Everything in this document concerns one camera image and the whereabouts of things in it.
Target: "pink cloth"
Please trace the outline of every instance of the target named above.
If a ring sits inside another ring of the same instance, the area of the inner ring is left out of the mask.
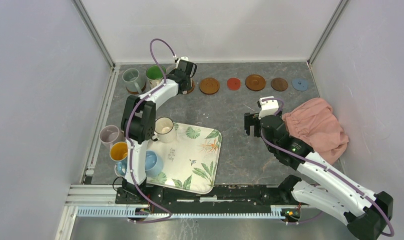
[[[309,144],[329,164],[346,150],[348,136],[322,98],[313,98],[283,115],[290,135]]]

